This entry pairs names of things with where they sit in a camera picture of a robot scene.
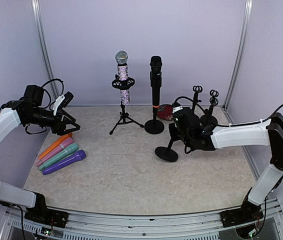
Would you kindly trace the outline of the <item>black microphone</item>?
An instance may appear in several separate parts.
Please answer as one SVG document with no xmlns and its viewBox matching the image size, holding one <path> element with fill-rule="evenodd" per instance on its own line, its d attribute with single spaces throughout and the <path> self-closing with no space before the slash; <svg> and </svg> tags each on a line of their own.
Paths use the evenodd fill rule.
<svg viewBox="0 0 283 240">
<path fill-rule="evenodd" d="M 162 86 L 162 59 L 160 56 L 152 56 L 150 60 L 150 86 L 152 88 L 152 105 L 160 106 L 160 88 Z"/>
</svg>

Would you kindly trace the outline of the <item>black tripod microphone stand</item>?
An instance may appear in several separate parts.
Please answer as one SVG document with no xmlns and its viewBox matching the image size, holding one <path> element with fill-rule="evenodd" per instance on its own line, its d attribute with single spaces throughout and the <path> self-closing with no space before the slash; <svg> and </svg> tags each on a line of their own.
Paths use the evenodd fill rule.
<svg viewBox="0 0 283 240">
<path fill-rule="evenodd" d="M 112 81 L 111 85 L 115 89 L 119 89 L 120 91 L 128 91 L 133 85 L 135 84 L 135 80 L 131 77 L 128 77 L 127 80 L 120 80 L 120 77 L 118 74 L 115 75 L 115 80 Z M 118 125 L 127 125 L 130 123 L 135 123 L 141 128 L 144 128 L 145 126 L 143 124 L 138 123 L 137 121 L 133 120 L 131 117 L 129 117 L 129 113 L 125 110 L 125 105 L 123 100 L 120 102 L 121 112 L 120 112 L 120 118 L 118 122 L 115 124 L 113 129 L 109 132 L 110 135 L 112 135 Z"/>
</svg>

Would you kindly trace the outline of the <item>purple microphone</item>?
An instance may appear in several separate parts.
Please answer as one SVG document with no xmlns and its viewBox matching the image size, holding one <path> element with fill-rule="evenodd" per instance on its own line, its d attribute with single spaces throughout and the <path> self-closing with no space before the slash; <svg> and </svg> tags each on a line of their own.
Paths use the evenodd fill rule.
<svg viewBox="0 0 283 240">
<path fill-rule="evenodd" d="M 51 173 L 54 173 L 62 168 L 65 168 L 75 162 L 79 162 L 82 161 L 83 159 L 86 158 L 86 152 L 83 149 L 80 149 L 78 151 L 76 151 L 75 153 L 73 153 L 72 155 L 52 164 L 51 166 L 48 166 L 47 168 L 45 168 L 44 170 L 42 170 L 42 174 L 48 175 Z"/>
</svg>

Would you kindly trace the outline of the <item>black desk stand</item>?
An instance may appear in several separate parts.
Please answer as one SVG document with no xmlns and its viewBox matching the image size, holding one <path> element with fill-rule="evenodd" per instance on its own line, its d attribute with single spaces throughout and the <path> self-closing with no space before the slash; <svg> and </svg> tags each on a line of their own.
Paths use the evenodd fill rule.
<svg viewBox="0 0 283 240">
<path fill-rule="evenodd" d="M 193 94 L 193 100 L 192 100 L 192 111 L 195 112 L 195 108 L 196 106 L 199 107 L 200 110 L 203 111 L 203 108 L 199 105 L 199 103 L 201 102 L 201 100 L 199 100 L 199 93 L 201 93 L 203 91 L 202 86 L 200 85 L 194 85 L 192 88 L 194 94 Z"/>
</svg>

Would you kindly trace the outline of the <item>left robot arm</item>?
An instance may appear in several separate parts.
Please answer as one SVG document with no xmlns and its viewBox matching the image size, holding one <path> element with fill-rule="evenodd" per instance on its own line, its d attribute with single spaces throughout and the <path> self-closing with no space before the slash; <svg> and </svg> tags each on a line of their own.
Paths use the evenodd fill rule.
<svg viewBox="0 0 283 240">
<path fill-rule="evenodd" d="M 54 101 L 53 108 L 42 107 L 44 86 L 28 85 L 19 100 L 11 100 L 0 107 L 0 150 L 4 151 L 12 142 L 9 136 L 19 126 L 28 128 L 38 125 L 42 129 L 51 129 L 53 134 L 64 136 L 78 131 L 80 125 L 64 108 L 73 99 L 71 92 L 62 92 Z M 0 205 L 26 209 L 25 218 L 33 222 L 64 228 L 68 213 L 48 208 L 43 194 L 22 189 L 0 180 Z"/>
</svg>

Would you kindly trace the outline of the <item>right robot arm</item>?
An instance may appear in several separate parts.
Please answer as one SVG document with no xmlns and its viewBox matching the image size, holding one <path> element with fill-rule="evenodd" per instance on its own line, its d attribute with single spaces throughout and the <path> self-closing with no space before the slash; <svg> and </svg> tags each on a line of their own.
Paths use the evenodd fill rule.
<svg viewBox="0 0 283 240">
<path fill-rule="evenodd" d="M 203 126 L 190 107 L 172 109 L 174 123 L 169 131 L 173 140 L 181 140 L 190 151 L 214 151 L 238 146 L 271 148 L 269 165 L 246 194 L 241 206 L 220 213 L 223 227 L 241 225 L 262 217 L 261 205 L 283 179 L 283 115 L 275 113 L 268 120 L 238 126 Z"/>
</svg>

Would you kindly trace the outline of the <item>pink microphone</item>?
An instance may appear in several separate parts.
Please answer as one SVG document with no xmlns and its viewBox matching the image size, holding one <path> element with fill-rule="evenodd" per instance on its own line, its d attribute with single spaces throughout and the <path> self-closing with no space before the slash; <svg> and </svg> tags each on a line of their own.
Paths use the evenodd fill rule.
<svg viewBox="0 0 283 240">
<path fill-rule="evenodd" d="M 62 143 L 60 143 L 57 147 L 55 147 L 50 153 L 48 153 L 46 156 L 44 156 L 42 159 L 38 159 L 38 161 L 35 163 L 36 167 L 39 167 L 42 165 L 44 162 L 46 162 L 48 159 L 51 157 L 55 156 L 62 150 L 64 150 L 67 146 L 72 144 L 74 141 L 72 138 L 67 138 L 65 139 Z"/>
</svg>

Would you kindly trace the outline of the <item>teal microphone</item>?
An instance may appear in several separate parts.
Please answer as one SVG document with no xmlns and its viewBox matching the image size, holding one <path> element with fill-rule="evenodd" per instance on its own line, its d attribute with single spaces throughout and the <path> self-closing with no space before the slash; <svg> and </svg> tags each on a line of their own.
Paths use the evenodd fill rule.
<svg viewBox="0 0 283 240">
<path fill-rule="evenodd" d="M 44 170 L 45 168 L 57 163 L 58 161 L 66 158 L 69 155 L 72 155 L 79 149 L 79 146 L 76 143 L 72 143 L 66 148 L 64 148 L 62 151 L 57 153 L 56 155 L 52 156 L 48 160 L 46 160 L 42 165 L 38 167 L 39 171 Z"/>
</svg>

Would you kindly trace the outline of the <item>glitter microphone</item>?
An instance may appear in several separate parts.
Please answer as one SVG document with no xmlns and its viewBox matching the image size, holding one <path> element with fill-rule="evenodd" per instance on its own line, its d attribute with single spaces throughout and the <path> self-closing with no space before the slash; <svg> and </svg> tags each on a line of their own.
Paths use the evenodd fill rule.
<svg viewBox="0 0 283 240">
<path fill-rule="evenodd" d="M 128 54 L 124 50 L 120 50 L 115 55 L 115 60 L 117 62 L 117 75 L 118 80 L 120 83 L 122 81 L 126 81 L 128 79 Z M 124 106 L 127 106 L 130 104 L 130 92 L 128 89 L 121 89 L 120 90 L 120 97 L 121 97 L 121 103 Z"/>
</svg>

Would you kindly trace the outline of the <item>orange microphone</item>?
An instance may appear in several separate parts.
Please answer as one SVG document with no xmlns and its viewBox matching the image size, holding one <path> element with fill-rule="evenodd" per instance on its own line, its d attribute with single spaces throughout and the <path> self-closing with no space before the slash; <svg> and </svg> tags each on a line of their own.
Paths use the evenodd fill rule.
<svg viewBox="0 0 283 240">
<path fill-rule="evenodd" d="M 60 136 L 57 140 L 55 140 L 46 150 L 44 150 L 38 157 L 39 160 L 41 160 L 43 157 L 45 157 L 48 153 L 50 153 L 55 147 L 57 147 L 60 143 L 62 143 L 67 138 L 71 138 L 73 136 L 73 133 L 68 133 L 65 135 Z"/>
</svg>

